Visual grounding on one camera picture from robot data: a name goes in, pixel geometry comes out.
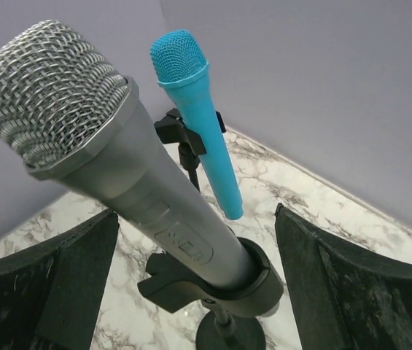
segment white marble floor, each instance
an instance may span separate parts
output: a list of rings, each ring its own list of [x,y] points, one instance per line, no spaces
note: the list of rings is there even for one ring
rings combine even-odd
[[[226,139],[245,210],[239,221],[227,223],[238,236],[261,245],[283,279],[273,229],[273,213],[278,202],[340,237],[412,263],[412,232],[369,211],[251,140],[231,131]],[[168,151],[176,160],[176,147],[168,147]],[[206,200],[217,209],[205,174],[200,171],[199,175]],[[0,257],[58,235],[100,210],[102,206],[95,201],[69,193],[2,239]],[[136,283],[146,277],[144,264],[155,250],[149,239],[121,220],[92,350],[195,348],[195,330],[205,313],[197,303],[176,314],[168,314],[138,293]],[[301,349],[288,294],[282,298],[278,312],[262,319],[262,323],[269,350]]]

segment microphone stand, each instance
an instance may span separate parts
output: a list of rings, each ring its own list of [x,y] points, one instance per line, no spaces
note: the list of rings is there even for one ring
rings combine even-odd
[[[217,112],[220,128],[226,132]],[[197,168],[199,155],[206,154],[201,136],[188,129],[177,109],[154,124],[163,144],[179,143],[180,165],[201,191]],[[195,300],[210,312],[199,324],[197,350],[265,350],[265,334],[256,316],[269,311],[283,295],[283,284],[264,251],[254,242],[238,238],[255,259],[259,273],[252,284],[240,290],[218,290],[197,277],[169,254],[152,254],[146,264],[150,278],[138,283],[146,299],[170,313]]]

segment microphone grille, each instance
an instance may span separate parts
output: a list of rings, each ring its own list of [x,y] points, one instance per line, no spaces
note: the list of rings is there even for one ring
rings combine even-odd
[[[80,34],[37,23],[0,49],[0,139],[28,166],[51,165],[96,133],[127,90]]]
[[[157,39],[150,57],[159,82],[178,82],[198,73],[207,60],[189,31],[172,31]]]

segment logo on microphone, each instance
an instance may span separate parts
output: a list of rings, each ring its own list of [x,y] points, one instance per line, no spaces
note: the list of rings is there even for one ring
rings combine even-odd
[[[184,222],[158,233],[155,239],[165,248],[180,250],[199,265],[208,263],[214,254],[212,247]]]

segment round stand base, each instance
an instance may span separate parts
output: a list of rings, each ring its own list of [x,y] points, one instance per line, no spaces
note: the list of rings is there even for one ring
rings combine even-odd
[[[233,337],[224,339],[217,331],[214,312],[205,315],[196,333],[196,350],[265,350],[265,335],[259,321],[233,318],[236,324]]]

